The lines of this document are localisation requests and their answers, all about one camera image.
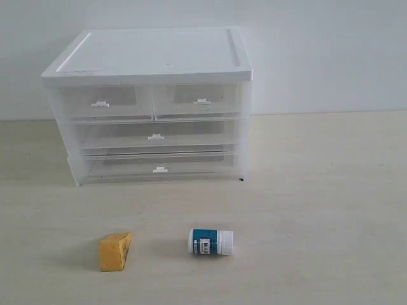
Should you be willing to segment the white plastic drawer cabinet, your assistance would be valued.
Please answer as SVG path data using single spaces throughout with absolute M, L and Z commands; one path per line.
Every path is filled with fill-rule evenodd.
M 147 180 L 244 180 L 247 175 L 252 72 L 244 42 L 236 27 L 92 29 L 85 30 L 76 37 L 42 73 L 41 78 L 67 150 L 67 161 L 75 183 L 69 162 L 71 157 L 77 159 L 84 156 L 212 151 L 237 153 L 241 176 L 189 175 L 172 179 L 153 177 Z M 241 113 L 237 117 L 180 121 L 155 118 L 153 87 L 211 84 L 238 86 Z M 151 91 L 152 120 L 74 121 L 65 113 L 60 91 L 64 87 L 79 86 L 145 86 Z M 75 132 L 77 125 L 225 120 L 239 121 L 236 144 L 91 150 L 80 148 Z

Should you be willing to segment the bottom wide clear drawer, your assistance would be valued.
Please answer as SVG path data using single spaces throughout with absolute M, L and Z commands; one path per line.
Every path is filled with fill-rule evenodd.
M 78 185 L 189 175 L 241 176 L 233 151 L 84 156 L 71 157 L 69 162 Z

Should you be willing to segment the yellow cheese wedge sponge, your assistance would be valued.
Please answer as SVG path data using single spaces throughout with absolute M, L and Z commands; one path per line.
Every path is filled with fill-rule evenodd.
M 99 241 L 99 267 L 102 272 L 123 271 L 132 233 L 114 233 Z

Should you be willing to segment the white bottle blue label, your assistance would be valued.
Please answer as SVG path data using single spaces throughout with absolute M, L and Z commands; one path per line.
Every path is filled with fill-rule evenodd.
M 189 232 L 189 254 L 233 255 L 233 252 L 233 231 L 217 229 L 191 229 Z

